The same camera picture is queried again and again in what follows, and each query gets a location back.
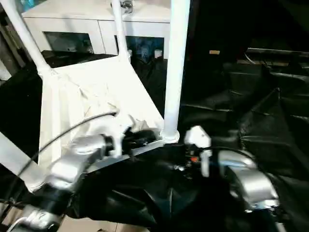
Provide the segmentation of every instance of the white shelf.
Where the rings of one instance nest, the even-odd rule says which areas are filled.
[[[23,13],[24,18],[114,20],[111,0],[47,0]],[[170,0],[134,0],[133,13],[124,21],[170,22]]]

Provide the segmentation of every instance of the white chair leg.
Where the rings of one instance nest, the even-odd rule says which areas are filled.
[[[116,30],[117,30],[119,56],[129,59],[130,56],[126,46],[125,28],[122,20],[122,12],[119,0],[112,0],[112,11],[114,13]]]
[[[31,58],[37,66],[38,70],[49,69],[49,65],[46,63],[43,58],[39,48],[34,42],[30,32],[28,31],[23,19],[20,14],[17,12],[15,1],[14,0],[0,0],[6,14],[8,15],[10,21],[12,22],[15,30],[17,31],[20,39],[27,48]]]
[[[180,97],[183,83],[183,65],[187,41],[190,0],[171,0],[169,61],[166,82],[163,140],[175,143],[179,140],[177,131]]]
[[[18,175],[30,158],[0,132],[0,163]],[[29,191],[35,190],[44,179],[44,170],[35,162],[20,175]]]

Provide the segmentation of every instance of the floor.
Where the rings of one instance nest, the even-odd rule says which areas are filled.
[[[6,219],[5,225],[12,224],[17,218],[20,217],[21,211],[13,208]],[[121,223],[114,223],[109,221],[93,221],[89,218],[72,219],[65,217],[58,232],[149,232],[147,229],[126,225]]]

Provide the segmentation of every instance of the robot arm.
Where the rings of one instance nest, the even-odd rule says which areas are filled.
[[[124,151],[143,149],[155,140],[155,132],[142,130],[127,133],[122,140]],[[89,135],[72,141],[64,156],[52,163],[43,186],[33,193],[31,203],[27,205],[9,232],[55,232],[68,206],[79,190],[89,167],[97,161],[114,160],[115,140],[106,135]]]
[[[187,131],[185,143],[202,150],[199,154],[201,173],[209,177],[211,152],[203,149],[210,146],[210,137],[200,126],[195,126]],[[258,167],[249,152],[220,149],[218,165],[220,175],[229,183],[231,196],[242,205],[246,213],[263,211],[275,224],[276,229],[271,231],[286,232],[281,223],[279,196],[265,170]]]

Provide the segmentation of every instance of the black fabric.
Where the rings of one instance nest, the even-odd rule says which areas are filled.
[[[45,55],[53,67],[104,57]],[[163,113],[165,66],[155,66],[160,65],[157,72],[148,73],[146,66],[133,64],[137,73],[146,73],[140,78]],[[183,135],[191,126],[201,125],[213,145],[250,151],[272,176],[287,213],[287,230],[307,232],[309,86],[305,73],[290,74],[290,69],[270,71],[255,65],[189,64],[179,130]],[[29,65],[0,87],[1,110],[6,112],[0,114],[0,130],[30,156],[38,149],[41,86],[34,65]],[[68,214],[152,231],[272,231],[264,214],[243,213],[215,168],[207,179],[198,170],[176,170],[175,165],[184,163],[184,153],[183,146],[172,145],[89,174]],[[13,175],[1,168],[1,176],[7,176],[1,178],[2,187],[8,186]]]

